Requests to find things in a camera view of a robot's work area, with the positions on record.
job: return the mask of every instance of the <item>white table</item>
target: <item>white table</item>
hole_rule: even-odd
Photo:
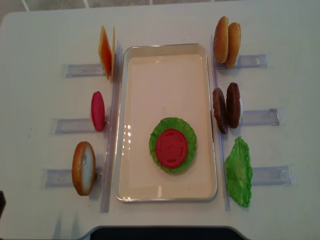
[[[101,226],[229,226],[250,239],[319,239],[319,7],[305,1],[232,1],[7,16],[0,28],[0,190],[7,200],[0,237],[78,239]],[[237,81],[246,109],[284,107],[287,118],[274,151],[267,154],[270,161],[263,158],[263,145],[255,148],[257,143],[248,140],[252,166],[295,164],[298,186],[253,187],[248,209],[232,201],[231,211],[225,211],[219,151],[218,191],[208,202],[122,203],[112,195],[110,212],[101,213],[101,194],[90,199],[72,187],[41,186],[42,169],[71,168],[80,141],[93,145],[100,164],[105,160],[103,134],[49,135],[51,118],[89,117],[95,91],[111,105],[112,88],[104,77],[65,79],[62,74],[63,64],[99,62],[101,25],[109,35],[116,27],[124,50],[202,44],[212,92],[210,38],[223,15],[241,24],[240,52],[271,52],[273,66],[264,81],[258,74],[256,81],[243,83],[222,75],[221,87],[226,87],[223,79]],[[244,83],[260,97],[252,100]],[[257,139],[273,143],[270,136],[278,129]]]

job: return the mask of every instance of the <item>hamburger bun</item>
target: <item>hamburger bun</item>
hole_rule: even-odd
[[[80,196],[90,194],[95,181],[96,157],[91,144],[79,142],[72,163],[72,183]]]
[[[226,91],[226,112],[230,128],[236,129],[242,115],[242,104],[238,84],[230,83]]]
[[[223,16],[216,25],[213,39],[213,52],[217,63],[223,64],[228,57],[229,34],[228,34],[229,20]]]
[[[222,134],[228,133],[228,120],[226,102],[223,92],[220,88],[216,88],[213,91],[213,110],[214,118],[218,125],[218,128]]]
[[[228,54],[225,61],[225,65],[228,69],[232,69],[239,57],[239,49],[241,44],[241,28],[240,24],[233,22],[228,27]]]

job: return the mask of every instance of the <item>lettuce leaf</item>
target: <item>lettuce leaf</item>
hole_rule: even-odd
[[[251,198],[252,167],[248,144],[239,136],[225,161],[226,187],[230,197],[242,207]]]
[[[158,137],[164,132],[164,130],[167,130],[167,129],[176,129],[179,132],[181,132],[184,135],[186,142],[188,144],[188,152],[185,157],[185,160],[175,168],[167,168],[163,166],[158,161],[156,156],[156,143],[157,143]],[[195,131],[186,121],[177,117],[167,117],[162,119],[160,123],[154,128],[153,132],[151,133],[150,139],[149,139],[149,151],[155,164],[157,164],[164,171],[168,173],[179,173],[185,170],[189,166],[189,164],[193,161],[196,155],[196,144],[197,144],[197,137],[196,137]]]

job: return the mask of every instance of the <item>white tray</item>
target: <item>white tray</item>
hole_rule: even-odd
[[[170,174],[149,154],[161,119],[178,117],[193,128],[196,155]],[[131,47],[124,54],[113,172],[115,196],[125,202],[208,200],[217,191],[207,55],[200,44]]]

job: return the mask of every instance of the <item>floor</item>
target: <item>floor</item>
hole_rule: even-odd
[[[3,18],[7,14],[13,12],[201,3],[214,1],[225,0],[0,0],[0,26]]]

